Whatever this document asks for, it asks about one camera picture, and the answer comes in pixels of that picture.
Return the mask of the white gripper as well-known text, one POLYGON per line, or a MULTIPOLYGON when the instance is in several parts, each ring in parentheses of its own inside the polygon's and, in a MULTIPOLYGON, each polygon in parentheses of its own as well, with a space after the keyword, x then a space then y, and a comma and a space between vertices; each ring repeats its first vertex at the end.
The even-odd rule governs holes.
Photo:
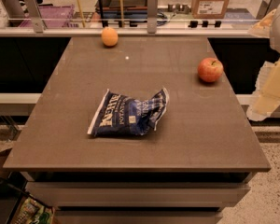
MULTIPOLYGON (((272 49, 280 53, 280 4, 264 18, 252 25, 248 33, 252 36, 270 38, 272 49)), ((280 59, 275 63, 265 62, 249 100, 246 115, 250 120, 263 121, 280 106, 280 59)))

